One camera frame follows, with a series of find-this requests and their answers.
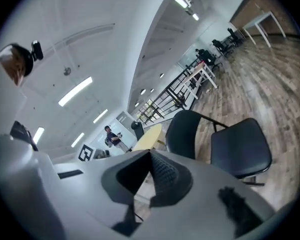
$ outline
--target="black railing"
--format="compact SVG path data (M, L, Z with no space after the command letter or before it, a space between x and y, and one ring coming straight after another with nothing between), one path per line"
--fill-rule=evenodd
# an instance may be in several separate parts
M180 85L184 79L192 74L191 69L195 68L201 60L197 58L190 65L187 65L186 69L183 70L151 103L148 103L148 107L139 110L141 115L139 120L147 125L153 123L159 118L164 118L168 114L179 110L185 109L187 105L185 102L189 98L190 92L187 87ZM190 80L189 88L191 90L197 87L197 81L195 79Z

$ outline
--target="black chair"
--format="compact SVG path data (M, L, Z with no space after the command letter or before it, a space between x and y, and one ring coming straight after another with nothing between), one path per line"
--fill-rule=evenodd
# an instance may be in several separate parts
M224 46L220 41L218 40L213 40L212 41L213 45L219 50L219 52L223 55L226 56L229 53L232 53L233 50L230 49L230 46Z
M242 40L233 32L232 29L228 28L227 30L229 31L229 33L231 35L229 39L234 46L237 47L240 44L242 44Z
M215 67L219 67L219 65L222 63L215 64L216 57L212 56L209 51L205 50L204 53L201 54L200 58L209 66L211 67L211 70L213 70Z
M133 121L131 128L135 132L136 139L139 140L144 135L144 130L140 122Z
M255 175L267 170L272 162L265 136L252 118L230 127L190 110L178 112L166 133L169 152L195 159L195 135L201 118L213 123L211 136L211 164L233 176L243 179L253 177L247 185L263 186L255 182ZM217 131L216 126L224 129Z

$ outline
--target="ceiling light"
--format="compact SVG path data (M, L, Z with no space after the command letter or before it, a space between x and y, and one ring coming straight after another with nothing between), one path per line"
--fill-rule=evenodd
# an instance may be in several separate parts
M61 100L59 101L60 106L64 106L71 98L73 98L76 94L78 94L81 90L83 90L86 86L88 86L92 82L92 78L89 77L85 79L83 82L79 83L72 90L70 90Z
M107 112L108 110L106 109L106 110L104 110L102 113L100 113L100 115L97 117L97 118L95 118L95 120L93 121L93 123L96 123L97 121L98 121L98 119L100 119L102 116L104 116L104 114Z
M195 20L199 20L199 17L198 17L198 15L196 15L196 13L194 13L193 15L192 15L192 17L194 17L195 18Z
M72 143L71 147L74 148L74 146L80 141L80 139L84 136L84 133L81 133L80 136L76 138L76 140Z
M43 132L44 132L44 128L39 127L38 130L36 131L34 137L33 137L33 141L34 141L35 144L37 144L39 142L39 139L42 136Z
M188 7L188 4L184 0L174 0L174 1L176 1L183 8L187 8Z

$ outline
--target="camera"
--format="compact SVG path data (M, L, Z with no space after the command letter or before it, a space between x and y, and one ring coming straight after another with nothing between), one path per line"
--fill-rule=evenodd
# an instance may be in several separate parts
M37 40L32 42L31 55L32 55L34 61L37 61L37 60L41 61L44 57L43 52L42 52L42 48L41 48L41 44Z

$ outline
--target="wooden wall panel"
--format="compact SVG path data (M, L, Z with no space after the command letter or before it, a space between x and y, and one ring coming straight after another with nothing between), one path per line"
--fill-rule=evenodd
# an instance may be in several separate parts
M262 14L261 9L259 9L256 4L265 13L272 11L286 34L299 35L292 19L278 0L243 0L230 22L236 28L242 28L249 21ZM268 34L280 33L279 28L271 18L264 20L262 26ZM250 28L249 33L251 35L260 34L255 27Z

